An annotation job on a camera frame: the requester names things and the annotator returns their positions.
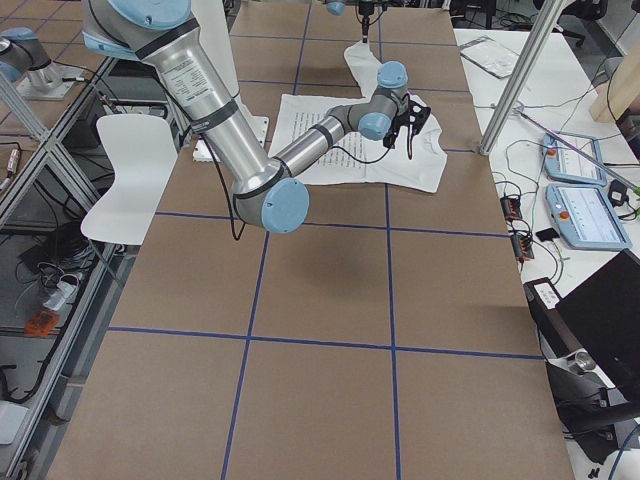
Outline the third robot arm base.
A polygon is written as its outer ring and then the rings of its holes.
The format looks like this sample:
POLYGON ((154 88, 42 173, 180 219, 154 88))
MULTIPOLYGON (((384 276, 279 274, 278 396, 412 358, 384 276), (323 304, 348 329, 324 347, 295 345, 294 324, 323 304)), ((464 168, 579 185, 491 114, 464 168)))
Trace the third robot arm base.
POLYGON ((1 74, 25 99, 59 101, 73 85, 85 79, 81 67, 55 63, 29 28, 1 32, 1 74))

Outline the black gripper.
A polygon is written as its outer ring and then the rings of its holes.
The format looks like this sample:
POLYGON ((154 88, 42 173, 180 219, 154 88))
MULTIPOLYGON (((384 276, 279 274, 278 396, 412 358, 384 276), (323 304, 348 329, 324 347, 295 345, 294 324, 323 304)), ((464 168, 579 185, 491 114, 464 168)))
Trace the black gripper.
POLYGON ((416 115, 412 110, 407 110, 402 114, 398 114, 392 120, 391 128, 389 133, 383 139, 383 146, 385 148, 394 148, 396 138, 399 135, 400 129, 402 127, 407 128, 406 134, 406 152, 407 158, 409 160, 413 159, 413 139, 415 136, 414 130, 416 123, 416 115))
POLYGON ((370 30, 370 17, 375 13, 375 1, 374 0, 358 0, 357 12, 362 18, 360 20, 362 42, 368 42, 369 30, 370 30))

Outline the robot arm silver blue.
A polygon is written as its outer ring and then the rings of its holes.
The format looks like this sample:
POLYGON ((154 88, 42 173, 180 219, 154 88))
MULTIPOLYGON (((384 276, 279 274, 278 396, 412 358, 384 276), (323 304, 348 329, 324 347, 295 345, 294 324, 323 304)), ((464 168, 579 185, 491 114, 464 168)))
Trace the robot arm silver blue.
POLYGON ((297 175, 346 135, 358 132, 391 148, 401 128, 417 135, 430 110, 411 100, 397 61, 377 72, 365 103, 338 105, 304 134, 269 157, 200 43, 188 1, 85 1, 88 49, 150 65, 193 131, 234 175, 230 207, 239 219, 272 233, 289 233, 306 219, 310 197, 297 175))
POLYGON ((347 7, 352 5, 356 19, 361 27, 361 40, 364 44, 367 44, 369 42, 370 27, 379 21, 382 14, 390 6, 396 5, 397 2, 384 0, 328 0, 324 4, 326 10, 334 16, 342 15, 347 7))

